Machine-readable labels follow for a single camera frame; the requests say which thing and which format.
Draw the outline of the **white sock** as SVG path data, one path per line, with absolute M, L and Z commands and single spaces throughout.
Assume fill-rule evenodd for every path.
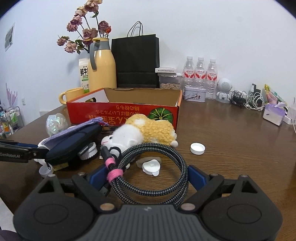
M 46 145 L 43 144 L 43 141 L 44 140 L 39 142 L 38 148 L 50 150 L 50 148 L 48 148 Z M 47 164 L 44 158 L 34 159 L 34 161 L 41 165 L 41 167 L 39 168 L 39 174 L 41 175 L 42 178 L 46 178 L 47 176 L 54 173 L 53 167 L 50 164 Z

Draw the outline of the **navy zip pouch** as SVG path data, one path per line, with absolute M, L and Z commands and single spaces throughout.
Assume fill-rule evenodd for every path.
M 96 142 L 101 131 L 102 126 L 95 124 L 85 127 L 77 133 L 71 134 L 48 151 L 45 162 L 50 164 L 55 171 L 65 168 L 71 170 L 80 168 L 99 154 L 98 151 L 95 156 L 88 160 L 81 160 L 78 155 L 78 153 L 91 142 L 95 142 L 98 150 L 98 144 Z

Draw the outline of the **white round plastic gadget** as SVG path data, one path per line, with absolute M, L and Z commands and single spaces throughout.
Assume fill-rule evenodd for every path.
M 138 168 L 150 176 L 158 176 L 162 160 L 160 157 L 144 157 L 136 161 Z

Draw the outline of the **white and yellow plush hamster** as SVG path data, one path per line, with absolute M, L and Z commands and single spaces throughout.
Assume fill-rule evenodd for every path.
M 101 145 L 115 147 L 110 152 L 119 156 L 127 149 L 142 143 L 158 143 L 176 148 L 177 134 L 173 125 L 167 120 L 151 120 L 144 114 L 135 114 L 111 135 L 102 139 Z

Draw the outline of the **iridescent glass ball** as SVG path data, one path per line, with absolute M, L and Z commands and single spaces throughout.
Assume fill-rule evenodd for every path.
M 49 115 L 46 120 L 46 131 L 51 137 L 68 128 L 68 123 L 65 116 L 61 113 Z

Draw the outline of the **yellow ceramic mug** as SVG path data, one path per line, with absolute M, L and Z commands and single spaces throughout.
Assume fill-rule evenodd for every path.
M 82 87 L 77 87 L 69 89 L 59 95 L 60 104 L 66 105 L 67 101 L 71 101 L 78 98 L 84 94 L 84 89 Z

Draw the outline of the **red cardboard box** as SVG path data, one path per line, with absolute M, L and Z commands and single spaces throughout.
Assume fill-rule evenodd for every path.
M 66 103 L 72 124 L 101 117 L 110 126 L 121 126 L 135 114 L 169 121 L 177 128 L 182 91 L 161 88 L 101 88 Z

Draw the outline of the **small decorated tin box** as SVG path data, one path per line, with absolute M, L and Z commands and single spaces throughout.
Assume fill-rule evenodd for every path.
M 205 102 L 206 90 L 192 86 L 185 86 L 183 99 L 186 101 L 193 102 Z

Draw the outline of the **water bottle right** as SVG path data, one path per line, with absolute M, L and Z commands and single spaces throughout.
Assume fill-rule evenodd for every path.
M 206 98 L 213 99 L 215 94 L 215 86 L 217 80 L 217 66 L 216 60 L 210 59 L 209 65 L 207 67 L 207 74 L 206 74 Z

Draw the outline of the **water bottle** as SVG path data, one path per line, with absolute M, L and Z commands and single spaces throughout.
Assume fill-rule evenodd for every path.
M 216 60 L 210 59 L 209 65 L 207 67 L 207 74 L 206 74 L 206 98 L 213 99 L 215 94 L 215 86 L 217 80 L 217 66 Z
M 185 86 L 192 86 L 195 78 L 195 67 L 193 63 L 193 57 L 187 56 L 186 62 L 183 68 L 183 78 Z
M 206 79 L 206 70 L 204 68 L 204 58 L 198 57 L 198 61 L 195 67 L 195 84 L 198 88 L 204 88 Z

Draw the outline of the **purple tissue pack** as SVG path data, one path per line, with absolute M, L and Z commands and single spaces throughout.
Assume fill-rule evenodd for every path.
M 269 121 L 276 126 L 280 126 L 283 122 L 284 117 L 285 110 L 283 108 L 276 107 L 270 103 L 264 107 L 263 119 L 265 119 L 266 121 Z

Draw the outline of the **water bottle middle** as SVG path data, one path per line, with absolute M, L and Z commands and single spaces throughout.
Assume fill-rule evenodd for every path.
M 206 70 L 204 68 L 204 58 L 198 57 L 198 61 L 195 67 L 195 84 L 198 88 L 204 88 L 206 79 Z

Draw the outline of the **colourful snack packet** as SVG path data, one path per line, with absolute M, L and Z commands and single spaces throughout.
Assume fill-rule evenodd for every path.
M 266 93 L 266 99 L 269 104 L 277 105 L 282 103 L 284 106 L 287 105 L 287 103 L 278 95 L 277 92 L 272 90 L 269 85 L 264 85 L 264 91 Z

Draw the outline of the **black paper shopping bag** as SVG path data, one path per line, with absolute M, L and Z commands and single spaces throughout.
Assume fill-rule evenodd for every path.
M 111 41 L 111 51 L 116 63 L 118 88 L 158 88 L 159 38 L 144 35 L 144 27 L 137 21 L 126 37 Z

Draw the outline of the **dried pink rose bouquet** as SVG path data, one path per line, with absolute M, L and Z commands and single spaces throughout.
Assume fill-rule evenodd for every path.
M 69 36 L 59 36 L 57 45 L 64 48 L 70 54 L 80 54 L 82 51 L 90 52 L 90 45 L 98 38 L 108 38 L 112 27 L 107 21 L 99 21 L 99 6 L 102 0 L 88 0 L 79 6 L 73 18 L 67 23 L 66 30 L 69 33 L 77 33 L 79 36 L 74 39 Z M 96 27 L 92 28 L 87 19 L 87 14 L 96 20 Z

